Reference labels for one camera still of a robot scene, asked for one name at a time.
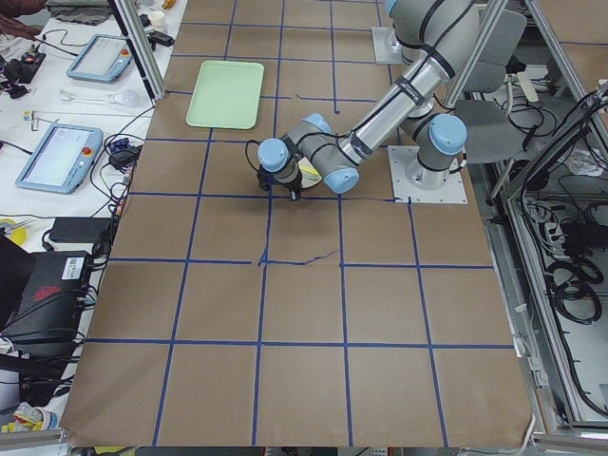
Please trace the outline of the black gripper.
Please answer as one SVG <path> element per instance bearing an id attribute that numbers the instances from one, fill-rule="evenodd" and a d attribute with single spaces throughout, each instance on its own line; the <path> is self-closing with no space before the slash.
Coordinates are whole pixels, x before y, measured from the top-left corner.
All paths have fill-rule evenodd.
<path id="1" fill-rule="evenodd" d="M 289 192 L 291 201 L 300 200 L 302 192 L 302 173 L 297 165 L 291 170 L 284 168 L 280 172 L 274 173 L 272 178 L 273 185 L 279 185 Z"/>

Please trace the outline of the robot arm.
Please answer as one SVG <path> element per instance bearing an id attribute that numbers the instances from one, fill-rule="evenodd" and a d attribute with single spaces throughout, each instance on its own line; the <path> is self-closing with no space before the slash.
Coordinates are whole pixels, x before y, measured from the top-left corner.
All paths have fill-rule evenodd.
<path id="1" fill-rule="evenodd" d="M 385 5 L 401 47 L 404 73 L 364 118 L 336 135 L 318 113 L 302 119 L 280 138 L 257 146 L 259 187 L 287 189 L 292 200 L 302 191 L 301 159 L 307 159 L 325 185 L 345 194 L 359 181 L 359 165 L 397 128 L 418 142 L 415 170 L 444 176 L 463 151 L 464 122 L 440 113 L 435 89 L 461 71 L 476 45 L 480 17 L 471 1 L 388 1 Z"/>

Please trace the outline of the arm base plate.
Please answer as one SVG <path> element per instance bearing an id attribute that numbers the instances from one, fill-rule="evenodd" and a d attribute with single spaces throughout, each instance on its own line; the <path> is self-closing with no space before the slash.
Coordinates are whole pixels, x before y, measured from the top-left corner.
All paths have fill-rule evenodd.
<path id="1" fill-rule="evenodd" d="M 407 64 L 393 27 L 373 27 L 371 29 L 371 40 L 376 64 Z"/>
<path id="2" fill-rule="evenodd" d="M 392 145 L 388 149 L 393 197 L 397 202 L 467 204 L 459 163 L 448 170 L 430 171 L 418 161 L 418 146 Z"/>

